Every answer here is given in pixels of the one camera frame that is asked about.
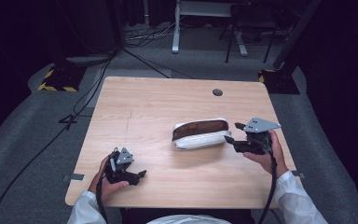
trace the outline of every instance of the light wood surface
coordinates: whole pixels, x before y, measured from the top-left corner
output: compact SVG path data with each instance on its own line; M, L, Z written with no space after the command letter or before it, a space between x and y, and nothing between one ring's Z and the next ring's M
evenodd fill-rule
M214 96L213 89L223 91ZM252 117L279 122L265 86L258 82L107 77L92 116L65 201L73 205L90 185L102 159L126 147L135 161L129 172L147 170L138 186L115 194L107 205L165 208L263 208L271 175L236 153L230 144L174 150L172 128L198 119L225 118L236 140L235 122ZM295 170L281 129L287 166Z

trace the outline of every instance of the person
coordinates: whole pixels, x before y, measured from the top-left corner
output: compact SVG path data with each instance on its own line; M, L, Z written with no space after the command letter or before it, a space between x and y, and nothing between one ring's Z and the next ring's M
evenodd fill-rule
M287 168L284 161L283 151L279 142L278 136L274 131L269 131L272 140L273 155L278 163L277 166L277 185L274 193L274 200L283 212L286 223L327 223L322 214L318 211L310 196L298 184L295 176ZM269 154L255 155L250 152L244 152L243 156L251 161L259 163L264 170L271 173L271 159ZM83 192L77 199L68 223L105 223L103 216L98 211L98 204L95 193L96 187L103 171L106 157L101 163L99 172L94 176L89 186L89 190ZM121 181L115 184L110 184L106 178L103 179L103 190L101 200L106 200L113 193L126 188L129 185L127 181ZM149 224L163 224L163 223L213 223L213 224L228 224L224 219L210 217L210 216L195 216L195 215L173 215L154 219Z

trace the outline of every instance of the white sleeve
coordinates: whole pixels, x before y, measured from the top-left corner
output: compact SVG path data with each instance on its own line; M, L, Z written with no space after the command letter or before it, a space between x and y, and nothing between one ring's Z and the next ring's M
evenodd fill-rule
M291 171L278 178L275 202L283 211L284 220L288 224L327 223Z
M97 199L94 193L84 191L77 199L68 220L68 224L73 223L106 223L98 211Z

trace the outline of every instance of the chair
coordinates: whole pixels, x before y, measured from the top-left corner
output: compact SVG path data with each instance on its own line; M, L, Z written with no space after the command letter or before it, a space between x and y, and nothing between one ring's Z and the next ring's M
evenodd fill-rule
M226 63L228 63L232 38L234 37L235 31L258 31L259 33L255 37L255 41L259 41L261 39L261 34L265 32L272 32L263 63L266 62L267 57L269 56L269 50L271 48L273 38L278 29L277 22L274 20L274 17L271 14L272 1L273 0L259 0L257 2L241 1L241 3L232 5L230 7L231 20L228 26L231 26L231 32L228 43ZM222 39L228 26L226 26L219 39Z

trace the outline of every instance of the hand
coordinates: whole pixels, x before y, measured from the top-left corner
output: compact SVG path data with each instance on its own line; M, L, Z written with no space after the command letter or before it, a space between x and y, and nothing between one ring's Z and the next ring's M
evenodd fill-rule
M284 162L283 151L281 147L281 143L279 143L279 139L275 131L269 131L269 135L272 140L272 152L274 154L275 160L278 163L277 166L277 177L279 178L281 175L286 173L289 169L286 167L286 163ZM259 163L263 169L271 174L271 157L268 153L264 155L256 155L250 152L244 152L243 156L248 158L251 161L255 161Z
M103 167L106 163L106 161L109 159L109 157L106 157L103 159L100 165L99 172L94 176L94 178L91 181L91 184L89 185L89 191L93 192L94 194L97 193L97 184L101 177L101 172L103 171ZM115 184L111 184L106 176L103 178L103 185L102 185L102 193L101 193L101 200L103 203L105 203L109 197L115 193L116 191L120 189L126 188L130 183L128 181L120 181Z

